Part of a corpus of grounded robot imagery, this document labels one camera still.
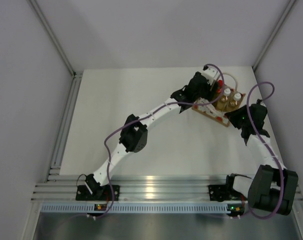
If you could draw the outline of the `white cap amber bottle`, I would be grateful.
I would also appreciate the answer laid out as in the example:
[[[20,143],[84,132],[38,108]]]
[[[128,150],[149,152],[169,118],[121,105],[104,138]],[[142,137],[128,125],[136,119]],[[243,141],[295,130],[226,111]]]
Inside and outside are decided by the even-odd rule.
[[[234,111],[238,104],[239,104],[239,101],[242,99],[242,95],[238,92],[236,93],[233,98],[230,100],[230,102],[228,103],[227,105],[227,108],[226,108],[226,111],[227,112],[232,112]]]
[[[229,96],[231,95],[231,89],[226,88],[223,91],[222,97],[217,101],[215,109],[217,111],[223,111],[225,109],[226,104],[228,103]]]

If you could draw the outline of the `red cap yellow bottle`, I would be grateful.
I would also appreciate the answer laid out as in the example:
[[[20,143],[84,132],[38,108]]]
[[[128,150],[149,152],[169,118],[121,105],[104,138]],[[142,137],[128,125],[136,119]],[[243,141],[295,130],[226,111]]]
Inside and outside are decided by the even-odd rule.
[[[221,79],[217,80],[216,82],[217,82],[216,93],[219,95],[221,93],[224,82]]]

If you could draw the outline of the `canvas bag with watermelon print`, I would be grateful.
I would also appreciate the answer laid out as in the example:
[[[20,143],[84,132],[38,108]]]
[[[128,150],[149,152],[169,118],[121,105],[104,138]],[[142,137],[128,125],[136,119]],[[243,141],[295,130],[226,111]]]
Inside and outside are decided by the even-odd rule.
[[[225,116],[225,113],[230,112],[230,111],[227,111],[227,106],[228,106],[229,102],[231,101],[231,99],[233,98],[233,96],[234,96],[236,93],[240,93],[240,94],[242,95],[242,98],[241,98],[241,100],[239,101],[238,106],[237,106],[236,109],[235,109],[235,110],[237,110],[237,109],[240,107],[242,101],[244,100],[246,94],[245,94],[245,93],[241,93],[241,92],[238,91],[239,83],[238,83],[237,78],[236,78],[234,75],[232,75],[232,74],[230,74],[230,73],[228,73],[228,72],[223,72],[222,74],[223,74],[224,77],[228,76],[228,77],[232,78],[233,81],[234,81],[234,83],[235,83],[235,86],[234,86],[234,87],[231,87],[231,86],[228,86],[228,85],[223,85],[223,87],[221,88],[221,92],[224,92],[224,89],[226,89],[226,88],[229,88],[229,89],[231,90],[231,94],[230,94],[230,96],[229,96],[229,98],[228,98],[228,102],[227,102],[227,104],[226,104],[224,110],[223,110],[223,111],[216,110],[217,101],[218,101],[222,96],[221,96],[217,101],[213,102],[212,104],[208,104],[208,105],[205,105],[205,106],[194,105],[194,106],[192,107],[192,109],[193,109],[194,111],[196,111],[196,112],[198,112],[198,113],[200,113],[200,114],[202,114],[202,115],[204,115],[204,116],[206,116],[206,117],[208,117],[208,118],[210,118],[210,119],[212,119],[212,120],[214,120],[214,121],[220,123],[221,125],[223,125],[223,126],[225,126],[225,127],[228,127],[228,126],[230,125],[230,121],[229,121],[229,120],[227,119],[227,117]],[[217,87],[218,87],[218,86],[217,86],[217,81],[218,81],[218,80],[222,80],[221,77],[219,77],[216,81],[214,81],[214,86],[213,86],[213,92],[214,92],[213,100],[216,99],[216,98],[220,95],[220,94],[217,94],[217,93],[216,93]]]

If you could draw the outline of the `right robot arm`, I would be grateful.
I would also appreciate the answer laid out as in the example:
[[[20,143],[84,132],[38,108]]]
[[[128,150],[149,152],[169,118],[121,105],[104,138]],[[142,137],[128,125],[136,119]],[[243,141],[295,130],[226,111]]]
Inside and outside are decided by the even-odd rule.
[[[258,169],[253,178],[237,173],[228,175],[224,193],[231,199],[243,195],[252,209],[287,216],[292,210],[299,177],[278,160],[270,135],[264,129],[267,113],[266,106],[258,100],[225,114],[241,131],[240,136]]]

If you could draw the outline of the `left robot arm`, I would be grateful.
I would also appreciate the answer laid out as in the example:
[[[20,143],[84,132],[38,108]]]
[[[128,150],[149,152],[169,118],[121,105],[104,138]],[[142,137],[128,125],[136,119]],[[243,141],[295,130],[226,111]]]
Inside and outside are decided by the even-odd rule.
[[[174,91],[161,105],[140,116],[129,115],[125,124],[105,139],[108,158],[99,169],[86,176],[87,194],[94,200],[101,199],[117,166],[147,145],[149,131],[168,117],[191,108],[197,99],[209,97],[212,84],[212,79],[196,72],[187,85]]]

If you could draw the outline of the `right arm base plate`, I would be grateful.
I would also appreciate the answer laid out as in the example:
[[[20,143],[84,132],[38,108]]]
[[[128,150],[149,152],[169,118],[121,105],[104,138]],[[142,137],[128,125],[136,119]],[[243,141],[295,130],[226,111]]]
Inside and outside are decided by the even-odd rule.
[[[208,186],[210,201],[240,201],[241,194],[226,184],[211,184]]]

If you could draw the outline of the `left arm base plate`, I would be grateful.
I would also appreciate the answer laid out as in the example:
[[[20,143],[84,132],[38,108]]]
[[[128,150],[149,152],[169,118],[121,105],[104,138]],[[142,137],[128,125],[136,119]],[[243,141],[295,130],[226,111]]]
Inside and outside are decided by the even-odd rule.
[[[113,193],[109,185],[100,187],[96,193],[91,193],[86,185],[77,187],[76,201],[111,201]]]

